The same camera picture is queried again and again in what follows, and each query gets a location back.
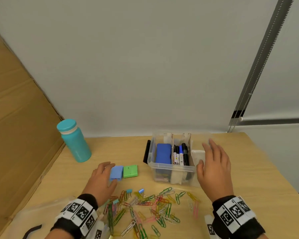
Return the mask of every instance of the cardboard box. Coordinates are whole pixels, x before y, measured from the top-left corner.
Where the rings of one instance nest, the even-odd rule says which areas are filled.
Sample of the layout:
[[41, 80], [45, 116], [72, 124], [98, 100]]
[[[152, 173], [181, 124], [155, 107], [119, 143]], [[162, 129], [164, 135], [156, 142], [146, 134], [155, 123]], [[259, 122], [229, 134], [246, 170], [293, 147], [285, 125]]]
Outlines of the cardboard box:
[[0, 234], [64, 147], [61, 117], [0, 38]]

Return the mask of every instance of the teal water bottle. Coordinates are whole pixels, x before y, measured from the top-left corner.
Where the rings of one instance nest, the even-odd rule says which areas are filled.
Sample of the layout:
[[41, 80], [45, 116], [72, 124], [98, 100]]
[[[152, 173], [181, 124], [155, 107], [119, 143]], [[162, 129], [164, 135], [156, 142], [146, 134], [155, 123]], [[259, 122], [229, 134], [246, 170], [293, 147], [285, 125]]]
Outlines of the teal water bottle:
[[91, 150], [75, 120], [65, 119], [56, 128], [61, 133], [61, 137], [77, 162], [85, 162], [92, 156]]

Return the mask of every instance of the teal bottle cap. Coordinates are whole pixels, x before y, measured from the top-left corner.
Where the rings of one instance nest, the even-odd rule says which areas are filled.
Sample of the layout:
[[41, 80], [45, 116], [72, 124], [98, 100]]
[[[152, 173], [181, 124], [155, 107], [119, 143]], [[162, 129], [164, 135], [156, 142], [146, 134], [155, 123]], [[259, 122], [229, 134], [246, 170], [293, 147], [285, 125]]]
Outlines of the teal bottle cap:
[[65, 119], [63, 121], [60, 121], [59, 124], [56, 126], [56, 128], [59, 130], [59, 132], [67, 132], [76, 126], [76, 121], [73, 119]]

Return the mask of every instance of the blue eraser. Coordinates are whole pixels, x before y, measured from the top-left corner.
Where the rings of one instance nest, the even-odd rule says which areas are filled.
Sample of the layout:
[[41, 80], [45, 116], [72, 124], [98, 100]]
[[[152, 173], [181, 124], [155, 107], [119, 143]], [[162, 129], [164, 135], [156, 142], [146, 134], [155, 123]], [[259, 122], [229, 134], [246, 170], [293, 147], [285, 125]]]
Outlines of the blue eraser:
[[119, 165], [119, 166], [114, 166], [111, 169], [111, 175], [110, 175], [110, 181], [117, 179], [117, 181], [121, 181], [123, 177], [123, 168], [124, 166]]
[[155, 162], [171, 164], [171, 145], [169, 143], [157, 144]]

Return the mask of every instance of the table surface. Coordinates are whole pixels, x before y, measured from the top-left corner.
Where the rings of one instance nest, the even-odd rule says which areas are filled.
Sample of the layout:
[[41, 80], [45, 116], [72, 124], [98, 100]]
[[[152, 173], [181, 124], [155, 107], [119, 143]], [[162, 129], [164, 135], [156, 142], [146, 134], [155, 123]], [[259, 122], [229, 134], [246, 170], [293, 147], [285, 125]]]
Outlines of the table surface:
[[[260, 151], [245, 133], [216, 133], [213, 134], [213, 138], [230, 157], [235, 194], [241, 195], [256, 213], [267, 236], [270, 239], [299, 239], [299, 194], [267, 159], [266, 154]], [[65, 147], [27, 203], [26, 208], [59, 198], [78, 196], [93, 169], [104, 161], [124, 166], [138, 165], [138, 177], [123, 179], [119, 182], [115, 191], [116, 195], [129, 188], [134, 190], [145, 188], [158, 194], [169, 184], [155, 182], [150, 167], [143, 163], [148, 139], [150, 139], [149, 136], [87, 139], [92, 150], [92, 157], [84, 163], [75, 162], [69, 149]], [[211, 202], [201, 188], [181, 185], [175, 187], [191, 190], [199, 197], [201, 203], [199, 204], [199, 217], [195, 222], [195, 230], [197, 230], [195, 238], [209, 238], [204, 215], [212, 214]], [[188, 213], [188, 207], [178, 213], [180, 215]], [[191, 232], [190, 226], [181, 226], [175, 227], [169, 233], [171, 238], [190, 238], [188, 235]], [[7, 230], [0, 239], [6, 238]]]

